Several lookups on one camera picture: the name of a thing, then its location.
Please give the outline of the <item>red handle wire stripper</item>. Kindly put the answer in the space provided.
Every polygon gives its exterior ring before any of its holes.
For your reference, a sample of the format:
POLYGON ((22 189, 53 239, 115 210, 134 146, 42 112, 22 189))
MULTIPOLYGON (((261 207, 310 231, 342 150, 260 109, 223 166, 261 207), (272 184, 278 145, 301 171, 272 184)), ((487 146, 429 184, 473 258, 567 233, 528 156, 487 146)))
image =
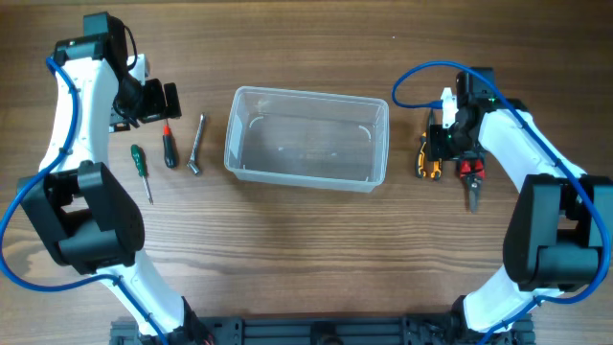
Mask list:
POLYGON ((476 213, 478 210, 481 188, 486 177, 484 160, 478 158, 462 161, 459 166, 459 177, 466 186, 468 210, 471 213, 476 213))

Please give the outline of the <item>orange black needle-nose pliers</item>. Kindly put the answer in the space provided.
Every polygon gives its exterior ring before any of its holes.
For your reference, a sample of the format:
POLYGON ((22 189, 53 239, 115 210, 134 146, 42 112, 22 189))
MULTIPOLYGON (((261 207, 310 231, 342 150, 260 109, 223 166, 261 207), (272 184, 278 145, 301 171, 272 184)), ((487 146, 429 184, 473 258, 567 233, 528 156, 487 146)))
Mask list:
POLYGON ((427 173, 425 170, 425 161, 427 158, 426 147, 427 147, 427 130, 431 125, 435 124, 435 114, 434 110, 431 109, 427 118, 426 130, 420 136, 420 146, 415 160, 415 175, 417 178, 423 179, 427 175, 430 176, 432 180, 438 181, 442 177, 443 172, 443 161, 441 159, 435 160, 433 162, 432 171, 427 173))

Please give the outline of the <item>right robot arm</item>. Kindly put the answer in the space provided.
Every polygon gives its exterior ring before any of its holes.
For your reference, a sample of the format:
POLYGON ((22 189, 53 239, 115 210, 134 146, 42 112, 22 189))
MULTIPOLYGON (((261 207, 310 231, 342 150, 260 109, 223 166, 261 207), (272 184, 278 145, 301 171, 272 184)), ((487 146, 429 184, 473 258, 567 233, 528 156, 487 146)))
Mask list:
POLYGON ((487 342, 544 302, 575 304, 592 294, 611 262, 611 178, 566 159, 528 108, 496 88, 490 68, 460 67, 456 87, 433 106, 443 119, 428 125, 421 156, 433 162, 432 178, 453 162, 476 211, 492 155, 518 191, 501 268, 461 299, 464 327, 487 342))

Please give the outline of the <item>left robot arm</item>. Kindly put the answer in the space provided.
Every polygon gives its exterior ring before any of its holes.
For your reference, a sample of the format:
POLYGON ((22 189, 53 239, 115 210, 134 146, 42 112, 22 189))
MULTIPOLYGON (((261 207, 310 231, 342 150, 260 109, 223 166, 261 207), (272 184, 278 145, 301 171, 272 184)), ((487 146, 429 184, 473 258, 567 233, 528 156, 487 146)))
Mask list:
POLYGON ((59 41, 46 64, 58 91, 52 138, 12 209, 26 213, 58 265, 110 289, 141 343, 213 343, 148 257, 142 214, 108 167, 111 133, 180 116, 175 85, 150 76, 129 28, 106 12, 86 15, 82 36, 59 41))

